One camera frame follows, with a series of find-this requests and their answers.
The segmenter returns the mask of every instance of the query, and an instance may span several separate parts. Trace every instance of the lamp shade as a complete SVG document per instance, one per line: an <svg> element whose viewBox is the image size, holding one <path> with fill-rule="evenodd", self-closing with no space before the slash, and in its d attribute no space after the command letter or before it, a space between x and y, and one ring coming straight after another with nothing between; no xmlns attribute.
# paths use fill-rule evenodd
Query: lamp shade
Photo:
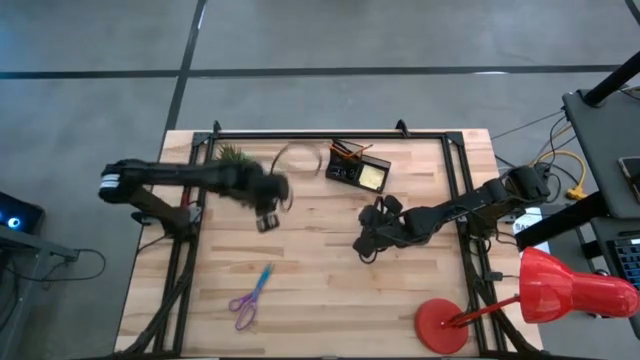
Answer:
<svg viewBox="0 0 640 360"><path fill-rule="evenodd" d="M552 321L570 310L630 317L640 308L640 296L623 279L575 273L553 256L529 247L520 264L520 308L527 323Z"/></svg>

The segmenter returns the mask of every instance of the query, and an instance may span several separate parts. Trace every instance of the blue light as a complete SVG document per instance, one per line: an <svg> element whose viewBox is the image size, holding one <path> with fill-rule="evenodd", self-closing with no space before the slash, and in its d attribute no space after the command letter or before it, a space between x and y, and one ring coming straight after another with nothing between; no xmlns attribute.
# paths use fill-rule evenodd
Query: blue light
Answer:
<svg viewBox="0 0 640 360"><path fill-rule="evenodd" d="M11 228L11 229L17 229L18 226L20 226L20 219L11 218L11 219L9 219L9 221L7 221L7 225L9 225L9 228Z"/></svg>

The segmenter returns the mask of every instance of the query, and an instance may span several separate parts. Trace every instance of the lamp base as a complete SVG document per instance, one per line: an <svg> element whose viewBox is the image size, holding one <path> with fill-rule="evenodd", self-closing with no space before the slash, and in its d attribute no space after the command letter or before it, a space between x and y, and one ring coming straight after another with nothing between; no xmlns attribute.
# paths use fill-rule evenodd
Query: lamp base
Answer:
<svg viewBox="0 0 640 360"><path fill-rule="evenodd" d="M431 351L453 354L464 346L469 338L469 327L444 327L443 324L462 313L458 305L445 299L429 300L418 308L415 330L418 339Z"/></svg>

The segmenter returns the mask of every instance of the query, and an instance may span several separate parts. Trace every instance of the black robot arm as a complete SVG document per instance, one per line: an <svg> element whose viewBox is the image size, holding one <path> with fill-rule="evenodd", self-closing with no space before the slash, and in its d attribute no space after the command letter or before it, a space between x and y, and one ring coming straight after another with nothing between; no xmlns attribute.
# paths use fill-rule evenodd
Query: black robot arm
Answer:
<svg viewBox="0 0 640 360"><path fill-rule="evenodd" d="M503 177L492 179L472 192L434 207L420 206L402 211L393 196L378 197L359 215L360 237L353 243L365 263L391 246L404 248L429 242L442 225L467 217L470 235L486 238L495 231L497 220L509 212L544 202L549 188L540 174L530 167L519 167Z"/></svg>
<svg viewBox="0 0 640 360"><path fill-rule="evenodd" d="M228 196L255 209L260 232L279 226L274 211L278 202L289 197L287 178L266 174L256 162L214 160L204 165L184 165L129 159L108 164L102 172L100 198L112 204L133 205L146 217L160 220L165 231L172 234L187 229L191 223L186 204L172 207L143 185L200 187Z"/></svg>

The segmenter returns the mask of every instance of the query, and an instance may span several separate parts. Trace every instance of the green plant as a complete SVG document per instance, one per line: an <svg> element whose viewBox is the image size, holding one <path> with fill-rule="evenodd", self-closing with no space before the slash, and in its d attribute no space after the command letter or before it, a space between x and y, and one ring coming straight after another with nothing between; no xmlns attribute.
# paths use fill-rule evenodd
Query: green plant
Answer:
<svg viewBox="0 0 640 360"><path fill-rule="evenodd" d="M227 160L227 161L239 161L239 162L253 161L253 158L243 153L240 147L234 146L231 144L220 145L216 159Z"/></svg>

